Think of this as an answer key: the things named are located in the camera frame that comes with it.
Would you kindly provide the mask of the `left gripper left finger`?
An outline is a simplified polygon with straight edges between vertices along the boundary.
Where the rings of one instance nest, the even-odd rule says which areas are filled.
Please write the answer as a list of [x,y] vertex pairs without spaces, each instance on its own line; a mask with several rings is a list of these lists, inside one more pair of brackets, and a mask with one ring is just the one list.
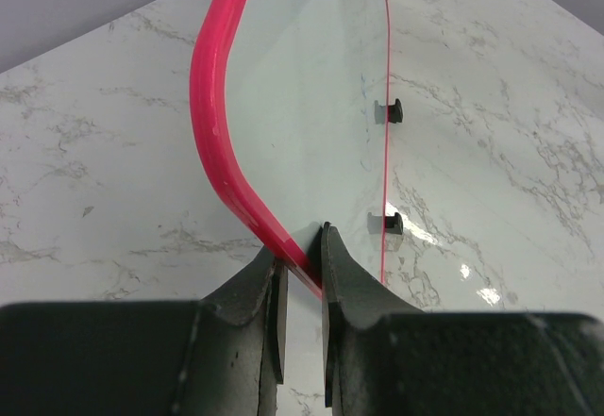
[[288,275],[268,250],[200,300],[1,309],[5,415],[273,415]]

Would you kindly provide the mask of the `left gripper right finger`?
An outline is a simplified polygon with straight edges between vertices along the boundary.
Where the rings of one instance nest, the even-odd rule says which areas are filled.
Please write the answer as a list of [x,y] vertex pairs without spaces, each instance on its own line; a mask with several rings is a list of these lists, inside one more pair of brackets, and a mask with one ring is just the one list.
[[571,312],[424,312],[324,225],[325,403],[336,415],[599,415],[603,324]]

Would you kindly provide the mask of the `pink-framed whiteboard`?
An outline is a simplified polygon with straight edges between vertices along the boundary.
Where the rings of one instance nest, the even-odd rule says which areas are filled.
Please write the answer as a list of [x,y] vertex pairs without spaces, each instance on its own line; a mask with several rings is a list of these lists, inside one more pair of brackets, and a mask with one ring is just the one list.
[[222,202],[314,293],[338,228],[385,274],[388,0],[212,0],[191,63],[195,145]]

